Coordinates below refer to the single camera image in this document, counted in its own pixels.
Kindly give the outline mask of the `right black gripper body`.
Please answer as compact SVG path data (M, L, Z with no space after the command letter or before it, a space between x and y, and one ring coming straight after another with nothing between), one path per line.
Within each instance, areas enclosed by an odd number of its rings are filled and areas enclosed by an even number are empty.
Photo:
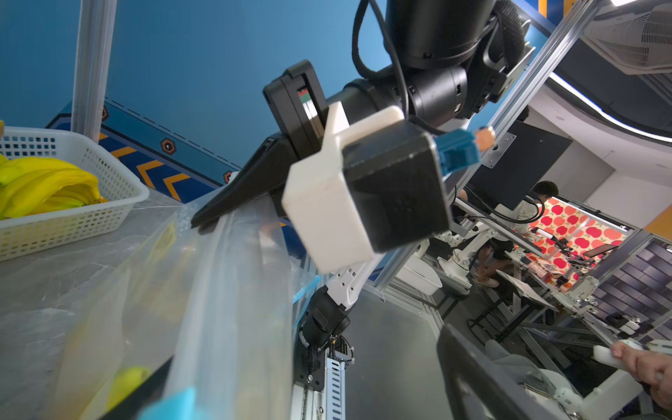
M300 61L262 90L282 134L289 139L297 159L321 150L328 106L310 61Z

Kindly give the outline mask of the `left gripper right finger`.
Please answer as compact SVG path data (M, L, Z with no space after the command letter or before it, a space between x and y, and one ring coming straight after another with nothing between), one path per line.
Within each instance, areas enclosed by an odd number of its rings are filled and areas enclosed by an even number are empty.
M454 419L566 419L559 404L516 384L463 334L444 325L437 357Z

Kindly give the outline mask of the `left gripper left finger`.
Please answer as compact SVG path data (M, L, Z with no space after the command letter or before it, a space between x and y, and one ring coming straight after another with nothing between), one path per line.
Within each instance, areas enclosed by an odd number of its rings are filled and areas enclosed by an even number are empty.
M100 419L138 419L142 411L161 399L173 357L156 367L131 363L113 376L105 413Z

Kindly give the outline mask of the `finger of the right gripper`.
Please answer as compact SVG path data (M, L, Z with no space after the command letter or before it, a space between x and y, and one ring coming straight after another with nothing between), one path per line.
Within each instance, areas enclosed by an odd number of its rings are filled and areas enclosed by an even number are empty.
M298 161L292 141L276 133L257 149L243 169L192 217L193 229L205 229L240 206L269 194L276 214L285 218L282 195L292 164Z

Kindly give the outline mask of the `bagged banana bunch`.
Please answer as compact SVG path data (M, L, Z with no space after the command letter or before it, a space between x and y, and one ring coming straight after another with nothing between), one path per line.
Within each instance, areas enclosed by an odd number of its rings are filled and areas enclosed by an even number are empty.
M95 175L50 157L1 157L1 218L14 220L105 203Z
M287 419L293 347L320 279L290 254L269 196L193 229L181 206L89 298L68 334L49 418L100 419L125 364L173 357L138 419Z

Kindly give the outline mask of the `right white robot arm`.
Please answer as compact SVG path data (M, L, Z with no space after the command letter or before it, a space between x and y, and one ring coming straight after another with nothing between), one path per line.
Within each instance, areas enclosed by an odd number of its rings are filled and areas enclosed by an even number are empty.
M495 143L491 129L444 125L497 102L532 58L509 1L362 1L353 41L367 11L390 65L368 68L353 45L359 76L331 98L310 62L285 70L264 88L278 134L192 220L201 229L268 195L317 269L334 273L297 327L293 379L312 390L325 388L332 345L378 262L448 231L446 177L478 164Z

